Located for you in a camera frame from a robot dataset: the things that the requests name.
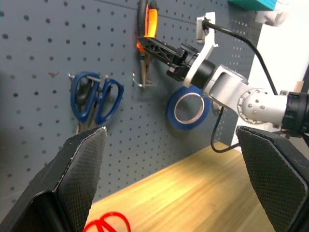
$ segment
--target red scissors handle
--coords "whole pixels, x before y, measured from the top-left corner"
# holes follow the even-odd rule
[[[118,212],[108,212],[108,213],[104,214],[99,220],[93,220],[93,221],[89,222],[85,226],[84,232],[86,232],[92,226],[96,226],[98,232],[104,232],[103,227],[105,227],[108,232],[117,232],[110,224],[108,224],[105,221],[106,218],[112,217],[112,216],[121,218],[126,224],[127,231],[131,232],[131,227],[130,227],[130,223],[129,223],[128,219],[123,214],[118,213]]]

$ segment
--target textured gripper pad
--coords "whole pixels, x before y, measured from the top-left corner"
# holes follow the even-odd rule
[[[75,232],[83,231],[96,194],[106,139],[103,133],[84,139],[59,186],[61,204]]]
[[[271,224],[277,232],[291,231],[308,195],[305,180],[295,170],[303,155],[290,141],[267,131],[240,127],[237,135],[252,186]],[[309,167],[304,157],[299,164]]]

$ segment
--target blue tape roll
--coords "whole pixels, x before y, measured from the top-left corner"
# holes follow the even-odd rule
[[[203,110],[202,114],[200,115],[200,117],[196,121],[194,121],[190,124],[183,124],[179,120],[177,120],[177,118],[175,116],[175,107],[176,107],[178,100],[182,96],[184,96],[186,94],[190,94],[190,93],[198,94],[199,96],[201,96],[203,98],[204,110]],[[204,121],[204,119],[208,115],[210,106],[211,106],[211,101],[208,98],[204,97],[203,91],[201,89],[199,89],[195,86],[190,86],[189,88],[181,87],[169,99],[166,114],[167,114],[167,117],[169,119],[169,122],[171,123],[171,125],[173,127],[177,128],[179,130],[190,130],[190,129],[193,129],[194,127],[197,127],[199,124],[201,124]]]

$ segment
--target teal box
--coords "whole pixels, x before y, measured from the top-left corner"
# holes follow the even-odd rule
[[[273,11],[277,0],[228,0],[249,11]]]

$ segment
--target white wall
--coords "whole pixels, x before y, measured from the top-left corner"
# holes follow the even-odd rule
[[[301,81],[309,63],[309,1],[294,0],[289,15],[279,27],[263,25],[258,50],[266,63],[276,90],[293,91]],[[249,76],[250,86],[270,89],[263,69],[255,57]],[[245,125],[267,131],[276,131],[272,125],[252,125],[238,118],[237,126]],[[234,134],[232,144],[238,142]]]

